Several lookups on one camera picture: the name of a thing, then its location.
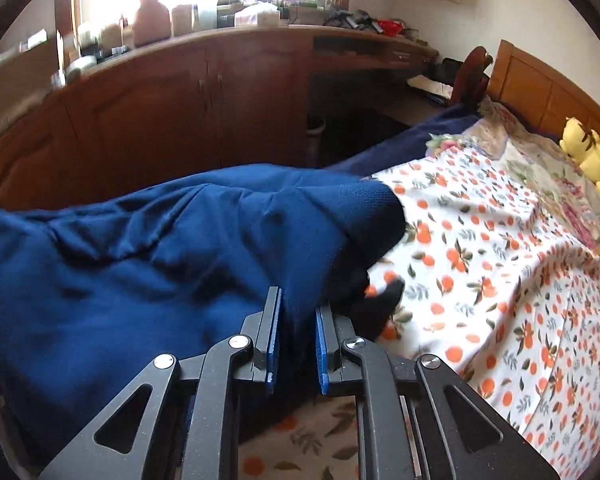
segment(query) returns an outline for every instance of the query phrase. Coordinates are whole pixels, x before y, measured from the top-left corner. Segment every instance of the cloth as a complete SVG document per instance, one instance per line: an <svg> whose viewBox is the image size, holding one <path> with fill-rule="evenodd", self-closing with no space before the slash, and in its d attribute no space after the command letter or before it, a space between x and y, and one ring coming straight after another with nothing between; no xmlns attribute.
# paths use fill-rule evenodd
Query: cloth
<svg viewBox="0 0 600 480"><path fill-rule="evenodd" d="M418 90L424 90L430 94L435 94L445 99L451 99L451 95L454 92L454 88L438 81L433 81L422 74L407 79L407 84L411 88L417 88Z"/></svg>
<svg viewBox="0 0 600 480"><path fill-rule="evenodd" d="M391 190L245 166L59 212L0 210L0 382L57 454L148 362L206 352L283 289L279 380L313 351L314 311L404 232Z"/></svg>
<svg viewBox="0 0 600 480"><path fill-rule="evenodd" d="M370 176L398 164L417 160L425 156L426 143L432 136L462 134L479 118L474 110L465 105L453 106L395 137L328 167L328 170Z"/></svg>
<svg viewBox="0 0 600 480"><path fill-rule="evenodd" d="M375 175L408 221L370 271L369 295L406 281L379 342L439 355L575 480L600 450L600 196L503 107L481 113ZM317 399L244 444L240 478L356 478L352 407Z"/></svg>

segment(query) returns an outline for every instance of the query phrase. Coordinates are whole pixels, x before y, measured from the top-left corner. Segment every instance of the navy blanket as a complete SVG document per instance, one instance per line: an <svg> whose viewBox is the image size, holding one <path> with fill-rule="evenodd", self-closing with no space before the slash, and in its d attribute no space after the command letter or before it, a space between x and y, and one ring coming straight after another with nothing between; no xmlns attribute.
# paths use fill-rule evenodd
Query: navy blanket
<svg viewBox="0 0 600 480"><path fill-rule="evenodd" d="M466 105L456 105L401 134L372 146L362 153L328 167L358 176L371 176L398 164L418 160L426 155L431 135L459 135L480 120L480 115Z"/></svg>
<svg viewBox="0 0 600 480"><path fill-rule="evenodd" d="M0 382L57 454L154 356L187 358L283 288L280 374L311 348L314 308L404 233L378 182L245 166L59 212L0 210Z"/></svg>

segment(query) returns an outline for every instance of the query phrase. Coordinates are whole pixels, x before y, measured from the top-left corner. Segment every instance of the wooden bed frame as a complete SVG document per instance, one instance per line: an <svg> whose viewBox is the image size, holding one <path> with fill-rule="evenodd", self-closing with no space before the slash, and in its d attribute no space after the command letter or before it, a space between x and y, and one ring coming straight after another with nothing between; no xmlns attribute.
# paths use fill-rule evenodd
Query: wooden bed frame
<svg viewBox="0 0 600 480"><path fill-rule="evenodd" d="M522 116L534 132L562 137L575 117L600 134L600 106L576 84L531 54L502 41L487 94Z"/></svg>

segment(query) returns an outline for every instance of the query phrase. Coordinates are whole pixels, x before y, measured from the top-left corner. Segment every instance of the yellow plush toy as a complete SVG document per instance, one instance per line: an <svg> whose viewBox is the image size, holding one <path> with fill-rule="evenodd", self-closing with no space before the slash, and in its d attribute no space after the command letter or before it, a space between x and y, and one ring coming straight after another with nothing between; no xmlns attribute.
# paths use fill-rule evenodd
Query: yellow plush toy
<svg viewBox="0 0 600 480"><path fill-rule="evenodd" d="M576 164L582 173L594 184L600 193L600 136L577 119L568 119L562 133L560 147Z"/></svg>

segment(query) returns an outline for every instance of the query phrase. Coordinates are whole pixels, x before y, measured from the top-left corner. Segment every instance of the white wall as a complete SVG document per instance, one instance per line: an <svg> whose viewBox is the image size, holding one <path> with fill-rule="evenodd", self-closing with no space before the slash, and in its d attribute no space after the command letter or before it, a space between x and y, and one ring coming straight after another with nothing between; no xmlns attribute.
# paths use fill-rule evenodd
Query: white wall
<svg viewBox="0 0 600 480"><path fill-rule="evenodd" d="M22 41L27 41L42 28L48 34L56 32L55 0L31 0L4 33L0 40L0 54Z"/></svg>
<svg viewBox="0 0 600 480"><path fill-rule="evenodd" d="M508 40L600 105L600 41L568 0L350 0L349 8L404 19L442 57L463 60L479 44L495 57Z"/></svg>

